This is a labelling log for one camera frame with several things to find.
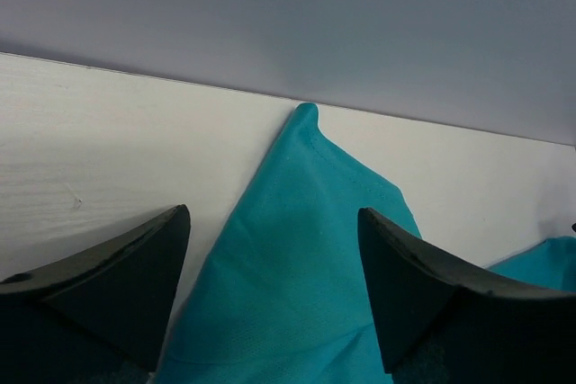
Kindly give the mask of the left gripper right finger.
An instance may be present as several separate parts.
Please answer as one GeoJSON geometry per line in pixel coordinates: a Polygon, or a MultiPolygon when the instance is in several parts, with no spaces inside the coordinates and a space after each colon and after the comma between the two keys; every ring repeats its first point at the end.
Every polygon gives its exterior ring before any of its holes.
{"type": "Polygon", "coordinates": [[[394,382],[574,382],[573,238],[545,240],[486,269],[362,209],[358,244],[394,382]]]}

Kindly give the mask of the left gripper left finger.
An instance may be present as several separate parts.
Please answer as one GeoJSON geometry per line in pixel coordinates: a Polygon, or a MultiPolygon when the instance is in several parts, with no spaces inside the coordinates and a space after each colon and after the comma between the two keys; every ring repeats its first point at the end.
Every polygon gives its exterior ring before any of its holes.
{"type": "Polygon", "coordinates": [[[1,282],[3,383],[148,383],[191,230],[184,204],[1,282]]]}

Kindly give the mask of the teal t-shirt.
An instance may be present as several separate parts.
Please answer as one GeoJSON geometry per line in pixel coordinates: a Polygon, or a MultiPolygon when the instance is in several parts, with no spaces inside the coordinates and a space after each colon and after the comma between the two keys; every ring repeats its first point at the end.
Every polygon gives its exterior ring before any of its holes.
{"type": "Polygon", "coordinates": [[[396,383],[384,370],[358,244],[372,209],[491,268],[575,216],[564,147],[393,121],[385,179],[326,138],[315,104],[284,124],[209,252],[160,383],[396,383]]]}

